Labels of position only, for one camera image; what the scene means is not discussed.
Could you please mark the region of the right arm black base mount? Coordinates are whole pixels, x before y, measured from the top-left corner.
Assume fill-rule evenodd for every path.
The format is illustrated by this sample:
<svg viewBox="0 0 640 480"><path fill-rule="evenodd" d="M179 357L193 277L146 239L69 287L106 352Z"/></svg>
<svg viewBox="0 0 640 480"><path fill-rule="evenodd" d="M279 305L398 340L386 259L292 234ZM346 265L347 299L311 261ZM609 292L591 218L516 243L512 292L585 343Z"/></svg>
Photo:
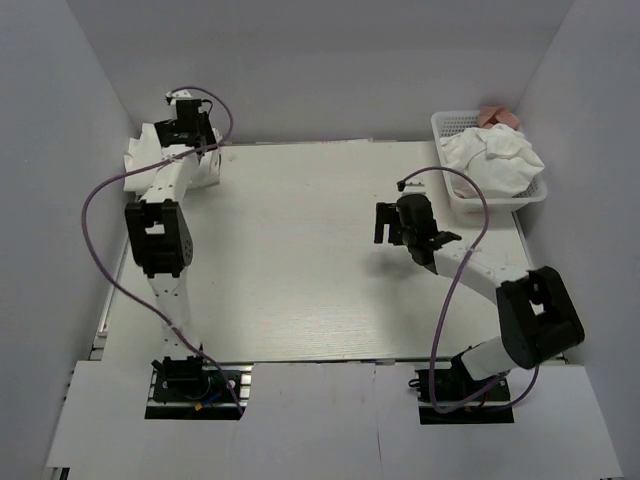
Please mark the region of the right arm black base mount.
<svg viewBox="0 0 640 480"><path fill-rule="evenodd" d="M454 412L438 413L430 402L429 370L417 370L408 381L408 388L417 394L418 412L421 425L498 425L512 424L514 415L511 407L510 390L505 379L501 379L491 390L475 397ZM476 393L489 380L474 382L456 378L452 369L436 369L434 372L437 403L449 407Z"/></svg>

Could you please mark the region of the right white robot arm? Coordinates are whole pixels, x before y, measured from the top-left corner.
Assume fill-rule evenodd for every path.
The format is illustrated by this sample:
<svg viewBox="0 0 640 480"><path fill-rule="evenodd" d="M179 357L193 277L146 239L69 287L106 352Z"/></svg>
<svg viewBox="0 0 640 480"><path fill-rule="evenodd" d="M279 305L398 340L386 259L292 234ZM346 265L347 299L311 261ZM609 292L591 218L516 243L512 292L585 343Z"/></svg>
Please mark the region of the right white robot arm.
<svg viewBox="0 0 640 480"><path fill-rule="evenodd" d="M423 194L378 203L374 242L403 246L435 275L473 290L497 308L498 336L453 357L453 390L472 399L488 379L515 368L533 369L585 340L585 330L560 273L545 266L525 270L499 262L438 228Z"/></svg>

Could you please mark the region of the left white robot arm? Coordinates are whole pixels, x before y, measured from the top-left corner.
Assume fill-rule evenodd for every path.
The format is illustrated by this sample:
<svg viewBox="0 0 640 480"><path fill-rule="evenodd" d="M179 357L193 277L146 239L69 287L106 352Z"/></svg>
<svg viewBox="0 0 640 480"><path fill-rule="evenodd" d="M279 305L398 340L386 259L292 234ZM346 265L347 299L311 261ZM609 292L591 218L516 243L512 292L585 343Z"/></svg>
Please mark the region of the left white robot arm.
<svg viewBox="0 0 640 480"><path fill-rule="evenodd" d="M162 321L164 353L156 366L192 361L202 349L191 326L187 273L194 246L181 202L200 164L195 149L206 145L210 124L199 99L174 95L169 104L174 117L155 123L153 130L169 162L154 169L150 186L125 208L132 255Z"/></svg>

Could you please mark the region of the white Coca-Cola print t-shirt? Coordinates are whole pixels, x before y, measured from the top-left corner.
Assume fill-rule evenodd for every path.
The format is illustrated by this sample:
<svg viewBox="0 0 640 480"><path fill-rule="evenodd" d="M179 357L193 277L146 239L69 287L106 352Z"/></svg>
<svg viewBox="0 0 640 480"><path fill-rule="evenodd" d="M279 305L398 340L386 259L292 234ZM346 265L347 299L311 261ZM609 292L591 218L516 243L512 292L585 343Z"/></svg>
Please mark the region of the white Coca-Cola print t-shirt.
<svg viewBox="0 0 640 480"><path fill-rule="evenodd" d="M126 172L138 170L162 160L162 148L155 126L143 123L141 135L130 138L128 150L124 154ZM217 185L220 181L221 155L219 150L209 151L200 158L196 172L191 176L189 190ZM152 184L155 170L148 170L127 177L123 190L142 195Z"/></svg>

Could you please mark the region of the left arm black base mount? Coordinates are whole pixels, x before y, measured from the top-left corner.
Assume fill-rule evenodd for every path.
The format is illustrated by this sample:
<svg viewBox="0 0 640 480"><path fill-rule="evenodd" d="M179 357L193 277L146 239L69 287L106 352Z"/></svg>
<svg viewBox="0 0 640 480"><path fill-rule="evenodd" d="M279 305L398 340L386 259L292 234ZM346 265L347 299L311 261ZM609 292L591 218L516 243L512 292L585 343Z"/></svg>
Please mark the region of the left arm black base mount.
<svg viewBox="0 0 640 480"><path fill-rule="evenodd" d="M251 368L218 370L203 358L152 362L147 420L237 421L249 398Z"/></svg>

